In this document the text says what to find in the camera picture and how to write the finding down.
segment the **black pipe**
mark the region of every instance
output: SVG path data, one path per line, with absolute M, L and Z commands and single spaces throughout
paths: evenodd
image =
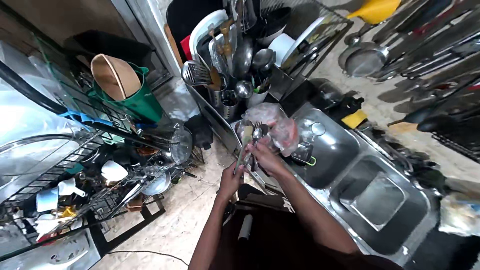
M 22 77 L 20 77 L 15 71 L 9 68 L 2 61 L 0 61 L 0 78 L 5 80 L 5 82 L 10 84 L 13 88 L 15 88 L 18 92 L 26 96 L 31 101 L 53 112 L 54 114 L 62 114 L 68 111 L 66 107 L 54 102 L 53 100 L 45 97 L 42 93 L 38 92 L 35 88 L 29 85 Z M 73 117 L 75 118 L 75 120 L 81 122 L 80 116 L 75 115 Z M 86 122 L 83 124 L 160 150 L 160 148 L 158 148 L 158 146 L 156 146 L 154 143 L 140 138 L 137 135 L 133 135 L 114 128 L 112 126 L 97 122 Z
M 55 114 L 62 114 L 67 111 L 67 108 L 64 106 L 52 101 L 51 99 L 45 97 L 42 93 L 38 92 L 2 61 L 0 61 L 0 78 L 5 80 L 6 83 L 10 84 L 29 100 Z

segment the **yellow sponge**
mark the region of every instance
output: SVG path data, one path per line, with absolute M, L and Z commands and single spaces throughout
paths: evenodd
M 367 115 L 362 110 L 358 110 L 351 115 L 345 116 L 342 122 L 349 128 L 356 128 L 365 119 L 367 119 Z

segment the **person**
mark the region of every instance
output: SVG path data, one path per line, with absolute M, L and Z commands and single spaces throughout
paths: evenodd
M 249 194 L 241 195 L 240 190 L 247 185 L 240 177 L 244 167 L 240 165 L 234 173 L 233 163 L 223 170 L 220 189 L 188 269 L 402 269 L 385 258 L 363 255 L 348 232 L 267 146 L 248 144 L 247 151 L 278 181 L 295 213 L 258 200 L 262 192 L 251 186 Z M 237 190 L 240 201 L 223 222 L 224 211 Z M 239 237 L 249 214 L 250 234 Z

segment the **wooden scoop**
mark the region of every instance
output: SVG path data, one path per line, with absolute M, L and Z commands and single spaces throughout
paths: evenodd
M 142 86 L 133 68 L 122 59 L 97 54 L 90 68 L 100 88 L 115 101 L 125 100 Z

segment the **red cloth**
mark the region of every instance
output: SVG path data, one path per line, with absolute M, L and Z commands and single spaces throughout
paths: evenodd
M 192 60 L 192 53 L 190 52 L 190 35 L 180 41 L 180 45 L 187 60 Z

